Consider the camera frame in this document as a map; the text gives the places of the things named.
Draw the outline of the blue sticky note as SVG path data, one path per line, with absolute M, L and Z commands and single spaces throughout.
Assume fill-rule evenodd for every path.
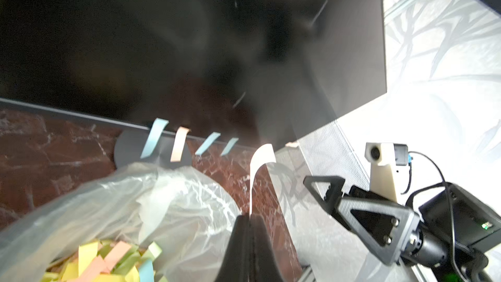
M 223 151 L 221 152 L 220 156 L 225 156 L 225 155 L 228 155 L 232 148 L 236 145 L 236 143 L 238 142 L 239 138 L 231 138 L 228 143 L 226 144 L 226 146 L 224 147 Z
M 155 121 L 151 126 L 144 148 L 142 150 L 140 156 L 141 159 L 148 158 L 153 154 L 159 142 L 159 139 L 161 138 L 163 131 L 168 124 L 169 124 L 168 120 L 164 120 L 161 118 L 155 119 Z
M 220 137 L 220 133 L 213 132 L 211 133 L 205 141 L 200 145 L 194 155 L 201 156 L 203 155 L 207 149 Z

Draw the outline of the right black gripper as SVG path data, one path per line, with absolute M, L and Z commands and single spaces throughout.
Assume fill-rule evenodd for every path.
M 449 245 L 435 236 L 411 208 L 391 201 L 343 197 L 340 176 L 306 176 L 303 184 L 326 213 L 336 212 L 384 265 L 403 253 L 405 266 L 438 268 L 449 260 Z

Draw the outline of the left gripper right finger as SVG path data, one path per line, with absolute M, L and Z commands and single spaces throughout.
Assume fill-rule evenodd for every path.
M 271 245 L 264 218 L 250 215 L 250 269 L 249 281 L 283 282 Z

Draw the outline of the grey bin with plastic bag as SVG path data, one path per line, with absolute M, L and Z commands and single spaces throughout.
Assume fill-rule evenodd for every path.
M 240 209 L 193 167 L 134 163 L 29 213 L 1 232 L 1 280 L 37 281 L 49 264 L 97 239 L 147 247 L 168 281 L 213 281 Z

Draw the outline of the pink sticky note bottom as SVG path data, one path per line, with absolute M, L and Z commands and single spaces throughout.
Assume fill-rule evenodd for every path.
M 172 148 L 172 153 L 171 153 L 171 158 L 170 161 L 172 163 L 178 163 L 182 159 L 184 147 L 185 147 L 185 142 L 188 133 L 190 132 L 190 129 L 186 127 L 179 127 L 175 138 L 174 138 L 174 144 Z

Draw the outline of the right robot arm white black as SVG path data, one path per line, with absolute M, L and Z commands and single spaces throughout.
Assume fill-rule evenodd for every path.
M 339 176 L 307 176 L 303 184 L 319 206 L 356 235 L 382 264 L 430 268 L 437 281 L 492 281 L 486 252 L 500 244 L 500 216 L 458 185 L 414 209 L 353 185 Z

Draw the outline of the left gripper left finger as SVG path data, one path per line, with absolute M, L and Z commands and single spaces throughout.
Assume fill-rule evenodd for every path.
M 215 282 L 248 282 L 251 246 L 250 229 L 248 215 L 237 217 Z

